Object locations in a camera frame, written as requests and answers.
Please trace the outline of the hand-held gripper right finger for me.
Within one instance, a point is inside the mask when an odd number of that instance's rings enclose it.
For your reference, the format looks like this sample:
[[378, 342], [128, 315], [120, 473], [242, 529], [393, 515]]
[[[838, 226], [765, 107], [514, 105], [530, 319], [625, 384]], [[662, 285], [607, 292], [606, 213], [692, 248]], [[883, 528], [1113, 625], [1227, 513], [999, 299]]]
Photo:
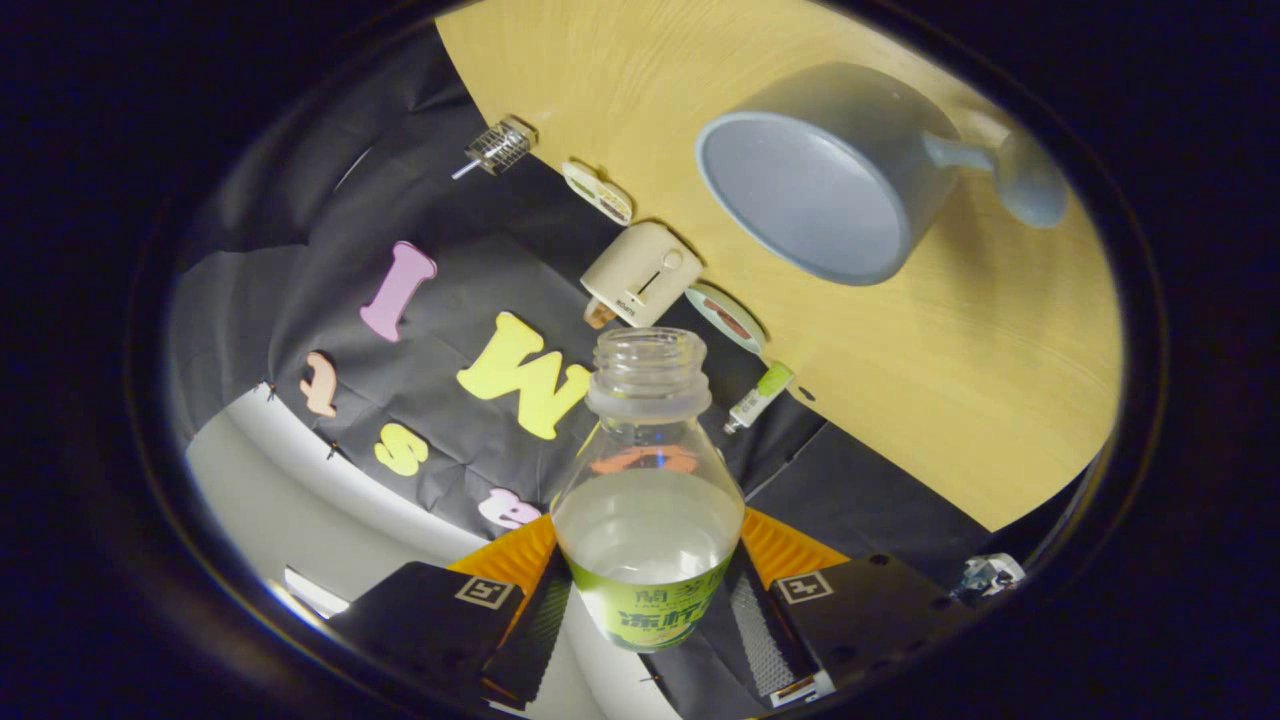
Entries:
[[850, 559], [755, 509], [724, 588], [755, 691], [773, 710], [860, 691], [977, 621], [973, 605], [900, 559]]

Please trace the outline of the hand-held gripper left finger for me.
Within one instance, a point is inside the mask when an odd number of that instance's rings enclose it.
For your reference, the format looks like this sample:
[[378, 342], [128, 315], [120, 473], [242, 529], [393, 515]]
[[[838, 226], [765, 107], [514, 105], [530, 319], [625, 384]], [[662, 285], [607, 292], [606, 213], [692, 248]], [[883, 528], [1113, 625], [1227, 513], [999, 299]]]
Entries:
[[447, 568], [407, 562], [326, 624], [430, 691], [525, 708], [539, 696], [571, 585], [541, 516]]

